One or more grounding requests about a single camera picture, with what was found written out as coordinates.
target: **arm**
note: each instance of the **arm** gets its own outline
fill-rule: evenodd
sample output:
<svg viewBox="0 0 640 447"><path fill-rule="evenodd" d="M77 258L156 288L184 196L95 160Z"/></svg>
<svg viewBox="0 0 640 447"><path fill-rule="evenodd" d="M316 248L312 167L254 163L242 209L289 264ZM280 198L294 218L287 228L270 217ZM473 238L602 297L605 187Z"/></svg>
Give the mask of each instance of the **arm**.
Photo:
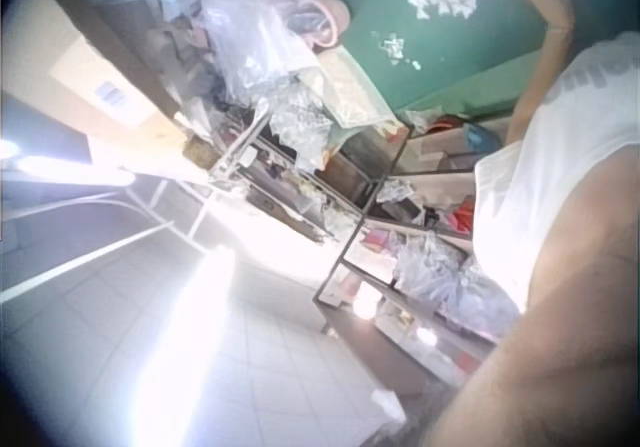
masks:
<svg viewBox="0 0 640 447"><path fill-rule="evenodd" d="M524 138L533 115L562 73L573 37L574 16L568 1L529 1L547 21L549 28L531 80L513 111L507 145Z"/></svg>

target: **cardboard box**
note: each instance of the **cardboard box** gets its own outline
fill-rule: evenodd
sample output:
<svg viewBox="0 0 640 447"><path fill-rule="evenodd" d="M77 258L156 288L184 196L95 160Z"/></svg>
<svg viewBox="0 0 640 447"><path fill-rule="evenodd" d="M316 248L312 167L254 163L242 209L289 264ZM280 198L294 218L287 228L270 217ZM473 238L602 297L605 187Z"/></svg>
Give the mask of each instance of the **cardboard box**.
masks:
<svg viewBox="0 0 640 447"><path fill-rule="evenodd" d="M86 0L14 0L3 24L3 90L87 134L94 163L206 182L178 104Z"/></svg>

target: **blue object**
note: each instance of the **blue object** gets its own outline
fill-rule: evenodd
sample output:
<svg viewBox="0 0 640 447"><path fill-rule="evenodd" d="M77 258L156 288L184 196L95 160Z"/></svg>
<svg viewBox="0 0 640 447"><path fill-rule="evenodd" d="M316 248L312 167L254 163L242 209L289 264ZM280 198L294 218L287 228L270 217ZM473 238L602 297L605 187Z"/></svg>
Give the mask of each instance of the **blue object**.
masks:
<svg viewBox="0 0 640 447"><path fill-rule="evenodd" d="M493 154L502 148L500 137L484 127L466 123L463 129L467 146L475 154Z"/></svg>

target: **person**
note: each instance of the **person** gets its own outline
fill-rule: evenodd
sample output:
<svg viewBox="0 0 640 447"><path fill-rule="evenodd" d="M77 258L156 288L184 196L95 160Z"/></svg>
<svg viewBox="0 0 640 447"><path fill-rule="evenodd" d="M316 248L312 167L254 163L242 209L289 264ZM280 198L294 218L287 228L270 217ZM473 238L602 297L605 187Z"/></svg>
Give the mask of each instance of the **person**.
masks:
<svg viewBox="0 0 640 447"><path fill-rule="evenodd" d="M429 447L619 445L638 420L640 34L562 72L571 3L529 1L549 26L505 147L476 166L473 239L523 315Z"/></svg>

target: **white tiled floor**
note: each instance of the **white tiled floor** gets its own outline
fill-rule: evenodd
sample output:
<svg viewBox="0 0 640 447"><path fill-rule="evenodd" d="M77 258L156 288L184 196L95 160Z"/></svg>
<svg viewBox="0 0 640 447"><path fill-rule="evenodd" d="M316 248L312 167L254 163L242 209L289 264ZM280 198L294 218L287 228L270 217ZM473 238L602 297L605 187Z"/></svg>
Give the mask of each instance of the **white tiled floor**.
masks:
<svg viewBox="0 0 640 447"><path fill-rule="evenodd" d="M87 209L52 217L73 224L56 229L68 234L60 245L72 245L75 255L118 238L110 236L121 238L127 228L146 227L136 214L120 220L109 214L102 225L96 215L105 211ZM122 225L109 225L116 221ZM43 258L54 245L41 235L47 225L38 219L16 229L18 250L2 257L3 285L41 268L30 259L45 266L68 260L62 249ZM92 235L96 225L100 232ZM130 445L139 376L166 335L199 258L171 235L110 254L3 306L2 367L63 445ZM321 322L311 295L263 268L238 263L234 300L185 445L355 447L384 422L370 401L373 380L340 342L317 333Z"/></svg>

